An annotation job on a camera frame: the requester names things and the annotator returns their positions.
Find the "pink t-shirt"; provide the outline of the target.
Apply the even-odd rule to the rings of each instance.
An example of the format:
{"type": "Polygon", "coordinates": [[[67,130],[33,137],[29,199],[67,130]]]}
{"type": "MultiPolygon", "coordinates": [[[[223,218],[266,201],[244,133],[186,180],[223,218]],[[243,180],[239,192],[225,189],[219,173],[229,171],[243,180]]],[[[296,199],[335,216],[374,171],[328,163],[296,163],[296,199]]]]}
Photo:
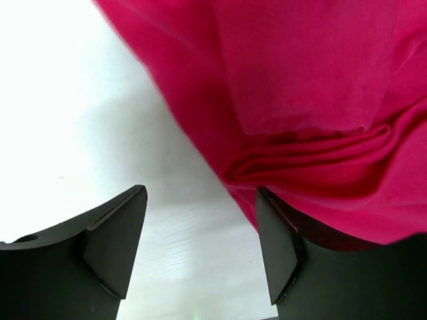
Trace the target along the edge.
{"type": "Polygon", "coordinates": [[[98,1],[250,223],[426,230],[425,1],[98,1]]]}

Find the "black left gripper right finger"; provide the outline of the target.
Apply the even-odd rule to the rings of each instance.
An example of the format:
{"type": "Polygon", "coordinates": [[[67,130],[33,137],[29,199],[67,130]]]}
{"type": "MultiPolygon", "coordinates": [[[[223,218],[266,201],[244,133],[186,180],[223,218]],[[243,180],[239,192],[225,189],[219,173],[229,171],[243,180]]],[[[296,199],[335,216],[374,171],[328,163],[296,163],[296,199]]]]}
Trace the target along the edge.
{"type": "Polygon", "coordinates": [[[426,235],[387,245],[345,234],[270,190],[256,195],[270,301],[280,319],[425,319],[426,235]]]}

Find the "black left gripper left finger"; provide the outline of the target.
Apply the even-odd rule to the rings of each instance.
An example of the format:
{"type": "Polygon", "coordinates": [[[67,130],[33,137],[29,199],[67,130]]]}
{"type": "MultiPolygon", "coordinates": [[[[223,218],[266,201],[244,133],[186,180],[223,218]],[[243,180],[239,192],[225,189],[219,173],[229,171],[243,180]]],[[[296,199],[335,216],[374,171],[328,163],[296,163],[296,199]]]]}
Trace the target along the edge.
{"type": "Polygon", "coordinates": [[[1,244],[2,319],[115,319],[127,296],[147,190],[136,185],[50,228],[1,244]]]}

